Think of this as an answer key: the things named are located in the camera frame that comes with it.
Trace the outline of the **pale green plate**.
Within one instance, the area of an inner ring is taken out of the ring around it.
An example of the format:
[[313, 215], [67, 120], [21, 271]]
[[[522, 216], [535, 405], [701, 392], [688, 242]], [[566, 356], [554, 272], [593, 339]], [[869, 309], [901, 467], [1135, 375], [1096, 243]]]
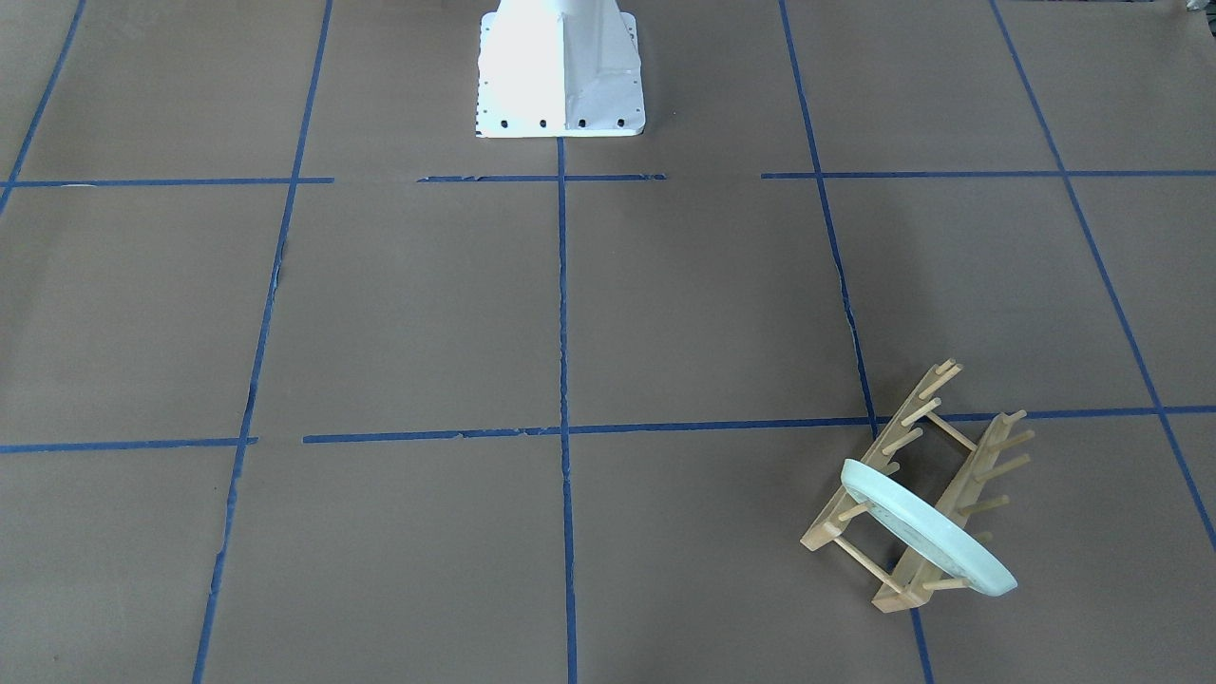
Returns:
[[882, 471], [848, 459], [840, 482], [865, 514], [948, 574], [948, 581], [931, 581], [933, 588], [959, 587], [1000, 598], [1019, 585], [981, 542]]

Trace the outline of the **wooden dish rack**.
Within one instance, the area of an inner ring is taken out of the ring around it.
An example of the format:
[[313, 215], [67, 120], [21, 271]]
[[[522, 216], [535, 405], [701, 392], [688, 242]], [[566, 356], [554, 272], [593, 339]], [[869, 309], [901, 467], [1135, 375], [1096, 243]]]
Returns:
[[[946, 359], [924, 374], [868, 450], [844, 460], [840, 484], [800, 538], [809, 551], [839, 548], [872, 574], [882, 587], [869, 602], [882, 612], [921, 609], [946, 590], [1003, 598], [1019, 584], [989, 549], [989, 536], [973, 534], [967, 525], [976, 514], [1007, 505], [1007, 495], [985, 499], [985, 486], [1031, 462], [1028, 454], [1004, 454], [1035, 434], [1030, 428], [1015, 433], [1017, 424], [1028, 415], [1024, 410], [998, 413], [976, 441], [961, 433], [939, 413], [940, 389], [959, 372], [959, 361]], [[925, 425], [955, 439], [967, 453], [938, 501], [927, 501], [894, 477], [899, 452], [921, 439]], [[848, 526], [858, 517], [873, 518], [906, 545], [891, 570], [848, 542]]]

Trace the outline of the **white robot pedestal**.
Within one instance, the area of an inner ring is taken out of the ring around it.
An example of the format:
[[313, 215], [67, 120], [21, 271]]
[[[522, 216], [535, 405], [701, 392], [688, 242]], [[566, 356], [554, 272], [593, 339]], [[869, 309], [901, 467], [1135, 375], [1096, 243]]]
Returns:
[[638, 26], [617, 1], [501, 1], [479, 27], [475, 135], [638, 136]]

